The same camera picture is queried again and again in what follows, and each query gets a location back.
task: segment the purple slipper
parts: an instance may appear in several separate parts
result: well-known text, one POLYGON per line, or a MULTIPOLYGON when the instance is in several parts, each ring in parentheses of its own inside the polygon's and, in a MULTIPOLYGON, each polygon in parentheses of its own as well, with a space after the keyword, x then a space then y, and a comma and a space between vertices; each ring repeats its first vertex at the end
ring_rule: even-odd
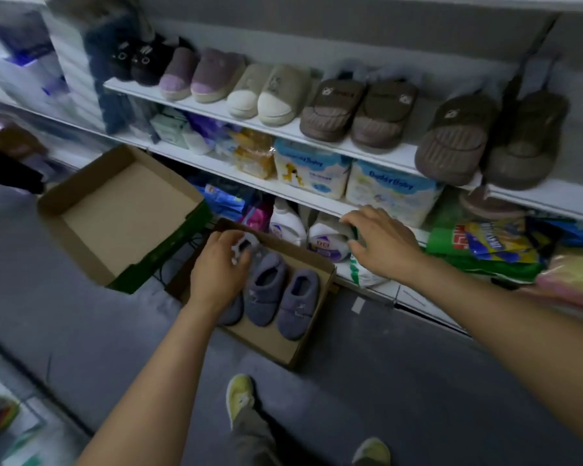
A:
POLYGON ((240 54, 205 49, 192 77, 192 96, 199 103, 227 97, 246 69, 240 54))
POLYGON ((266 255, 244 289, 244 311, 253 324, 265 327, 272 322, 286 281, 283 257, 274 252, 266 255))
POLYGON ((238 294, 233 302, 227 306, 224 312, 218 317, 219 326, 234 326, 244 315, 244 304, 242 300, 242 293, 238 294))
POLYGON ((296 270, 283 293, 277 316, 279 333, 287 340, 299 340, 306 333, 319 296, 319 276, 312 270, 296 270))
POLYGON ((196 54, 187 47, 178 47, 171 63, 160 79, 162 96, 171 101, 179 101, 190 95, 190 84, 198 63, 196 54))

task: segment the gray pants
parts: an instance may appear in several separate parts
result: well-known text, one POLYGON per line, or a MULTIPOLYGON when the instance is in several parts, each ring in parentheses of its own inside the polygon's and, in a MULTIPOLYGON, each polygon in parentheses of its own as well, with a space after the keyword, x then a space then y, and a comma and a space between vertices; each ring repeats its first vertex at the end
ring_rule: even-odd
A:
MULTIPOLYGON (((237 466, 283 466, 277 456, 277 445, 268 423, 255 409, 245 407, 233 423, 231 440, 237 466)), ((363 459, 354 466, 381 466, 370 459, 363 459)))

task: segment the yellow package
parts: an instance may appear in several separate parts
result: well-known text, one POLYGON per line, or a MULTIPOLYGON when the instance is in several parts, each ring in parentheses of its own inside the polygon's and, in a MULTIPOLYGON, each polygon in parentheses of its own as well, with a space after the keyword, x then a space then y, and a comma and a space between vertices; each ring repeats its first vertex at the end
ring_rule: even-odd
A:
POLYGON ((479 260, 538 263, 538 252, 524 235, 525 219, 468 222, 464 231, 471 253, 479 260))
POLYGON ((276 173, 272 148, 274 138, 271 135, 248 128, 230 134, 239 144, 233 152, 237 168, 262 179, 268 179, 276 173))

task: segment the person's left hand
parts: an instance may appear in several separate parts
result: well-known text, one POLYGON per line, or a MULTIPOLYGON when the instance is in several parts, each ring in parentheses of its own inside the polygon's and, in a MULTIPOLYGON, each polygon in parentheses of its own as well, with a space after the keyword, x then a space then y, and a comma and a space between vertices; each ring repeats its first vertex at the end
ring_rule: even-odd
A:
POLYGON ((242 253, 237 265, 231 262, 241 230, 212 232, 190 274, 190 305, 218 316, 246 285, 250 252, 242 253))

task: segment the yellow shoe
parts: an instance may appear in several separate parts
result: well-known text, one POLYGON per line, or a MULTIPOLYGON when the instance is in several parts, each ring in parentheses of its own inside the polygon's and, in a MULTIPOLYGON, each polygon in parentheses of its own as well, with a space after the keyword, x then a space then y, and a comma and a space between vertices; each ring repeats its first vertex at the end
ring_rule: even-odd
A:
POLYGON ((390 466, 391 452, 389 451, 389 447, 379 438, 368 438, 359 446, 356 453, 354 453, 352 464, 356 464, 362 459, 372 459, 378 464, 390 466))
POLYGON ((227 412, 233 429, 235 418, 245 407, 255 405, 252 380, 247 375, 236 375, 227 386, 227 412))

